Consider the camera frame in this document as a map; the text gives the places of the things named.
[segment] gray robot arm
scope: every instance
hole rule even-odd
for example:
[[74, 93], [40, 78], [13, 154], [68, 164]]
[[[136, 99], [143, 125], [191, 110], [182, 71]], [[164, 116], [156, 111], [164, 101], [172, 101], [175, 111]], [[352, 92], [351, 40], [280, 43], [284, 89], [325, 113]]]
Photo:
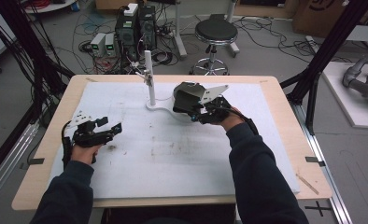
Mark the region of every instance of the gray robot arm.
[[349, 67], [344, 74], [342, 84], [347, 88], [358, 91], [362, 97], [368, 100], [368, 76], [365, 83], [356, 79], [366, 63], [368, 62], [365, 59], [359, 59], [353, 66]]

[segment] stool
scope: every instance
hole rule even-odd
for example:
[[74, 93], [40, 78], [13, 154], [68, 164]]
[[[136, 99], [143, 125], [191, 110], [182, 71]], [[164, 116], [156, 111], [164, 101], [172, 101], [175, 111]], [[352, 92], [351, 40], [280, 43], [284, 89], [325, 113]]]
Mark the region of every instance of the stool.
[[226, 20], [208, 19], [200, 21], [195, 27], [196, 37], [209, 44], [208, 58], [199, 60], [190, 71], [190, 75], [230, 75], [228, 66], [216, 59], [217, 46], [232, 44], [237, 38], [236, 27]]

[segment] wooden table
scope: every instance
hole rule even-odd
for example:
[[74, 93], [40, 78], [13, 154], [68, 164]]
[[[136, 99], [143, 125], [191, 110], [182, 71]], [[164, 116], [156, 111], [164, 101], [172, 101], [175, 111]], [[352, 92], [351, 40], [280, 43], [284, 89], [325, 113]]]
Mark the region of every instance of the wooden table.
[[[254, 83], [260, 84], [264, 97], [275, 120], [281, 140], [287, 150], [292, 168], [300, 184], [301, 192], [296, 194], [298, 200], [328, 199], [331, 189], [316, 162], [307, 162], [305, 157], [314, 157], [303, 131], [295, 118], [286, 96], [274, 77], [201, 77], [201, 76], [154, 76], [154, 81], [180, 83], [182, 81], [200, 83]], [[40, 143], [35, 158], [45, 158], [43, 164], [31, 165], [13, 200], [15, 210], [37, 209], [50, 178], [50, 169], [54, 156], [61, 144], [61, 130], [70, 120], [80, 101], [82, 92], [88, 82], [142, 82], [138, 76], [96, 76], [78, 75], [71, 79], [64, 97], [50, 122], [45, 136]], [[186, 197], [158, 199], [109, 199], [95, 201], [93, 207], [147, 206], [169, 204], [234, 203], [234, 196]]]

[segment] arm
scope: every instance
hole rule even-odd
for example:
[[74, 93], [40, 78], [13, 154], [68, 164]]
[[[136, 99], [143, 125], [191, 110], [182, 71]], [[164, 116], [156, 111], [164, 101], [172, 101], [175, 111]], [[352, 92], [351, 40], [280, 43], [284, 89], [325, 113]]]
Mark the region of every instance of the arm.
[[244, 223], [308, 223], [289, 185], [276, 167], [275, 156], [239, 117], [221, 123], [232, 151], [236, 203]]
[[73, 147], [71, 161], [62, 174], [50, 182], [31, 224], [88, 223], [93, 204], [90, 187], [93, 168], [90, 164], [99, 147]]

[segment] black stool seat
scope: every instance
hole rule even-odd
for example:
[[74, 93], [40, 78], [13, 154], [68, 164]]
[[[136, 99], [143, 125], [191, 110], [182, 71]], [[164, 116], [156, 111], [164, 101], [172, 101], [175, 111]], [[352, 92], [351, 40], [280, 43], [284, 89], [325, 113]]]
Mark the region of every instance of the black stool seat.
[[236, 27], [226, 20], [200, 21], [195, 27], [199, 39], [211, 44], [233, 43], [237, 37]]

